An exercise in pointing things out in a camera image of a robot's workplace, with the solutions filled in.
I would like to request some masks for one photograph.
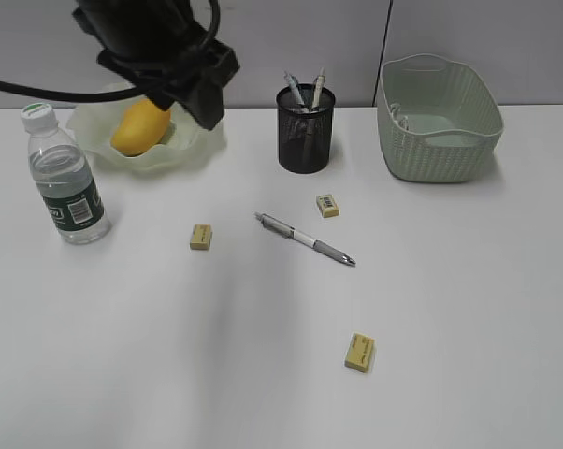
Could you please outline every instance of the black cable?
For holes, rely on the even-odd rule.
[[[180,67],[172,73],[165,75],[159,80],[155,80],[141,86],[132,87],[130,89],[125,89],[123,91],[104,92],[101,94],[76,94],[70,92],[50,91],[46,89],[38,89],[36,87],[22,86],[20,84],[14,84],[12,82],[5,82],[0,80],[0,91],[7,92],[8,94],[33,96],[35,98],[42,98],[44,100],[50,101],[65,101],[69,103],[105,103],[109,101],[120,101],[128,98],[133,98],[135,96],[146,94],[147,92],[154,89],[163,87],[168,82],[174,80],[189,63],[197,60],[213,41],[215,35],[217,35],[221,21],[221,10],[219,8],[219,3],[217,0],[209,0],[209,4],[211,8],[210,26],[209,30],[207,30],[207,33],[205,34],[205,37],[200,42],[200,44],[198,44],[196,50],[188,55],[185,61],[182,61],[183,67]]]

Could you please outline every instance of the gray wall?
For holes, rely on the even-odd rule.
[[[272,106],[282,71],[325,66],[339,104],[370,105],[389,0],[221,0],[241,71],[228,106]],[[209,20],[207,0],[193,0]],[[93,92],[118,78],[70,17],[74,0],[0,0],[0,79]],[[395,0],[386,59],[435,52],[471,64],[500,103],[563,103],[563,0]],[[0,94],[0,107],[28,99]]]
[[[563,103],[563,0],[395,0],[385,60],[466,62],[499,103]]]
[[[341,105],[370,104],[389,0],[220,0],[223,42],[241,71],[225,89],[228,106],[272,106],[283,70],[311,82],[325,66]],[[74,0],[0,0],[0,79],[93,92],[118,78],[94,63],[99,45],[71,19]],[[207,0],[193,0],[209,22]],[[29,99],[0,94],[0,107]]]

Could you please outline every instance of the mango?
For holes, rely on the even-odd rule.
[[[159,143],[170,120],[171,110],[162,111],[144,98],[125,110],[111,146],[126,156],[141,155]]]

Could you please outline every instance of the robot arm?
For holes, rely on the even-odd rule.
[[[73,94],[0,80],[0,91],[72,103],[118,101],[145,94],[163,110],[180,103],[206,129],[222,119],[222,89],[239,65],[234,51],[214,38],[220,20],[217,0],[209,0],[209,30],[195,21],[190,0],[77,1],[74,18],[104,47],[97,62],[135,87]]]

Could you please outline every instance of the barcode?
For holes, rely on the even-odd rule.
[[[69,209],[69,213],[72,214],[72,218],[74,219],[74,223],[76,225],[87,222],[93,218],[93,213],[91,212],[91,208],[88,206],[86,198],[83,198],[75,203],[68,204],[67,208]]]

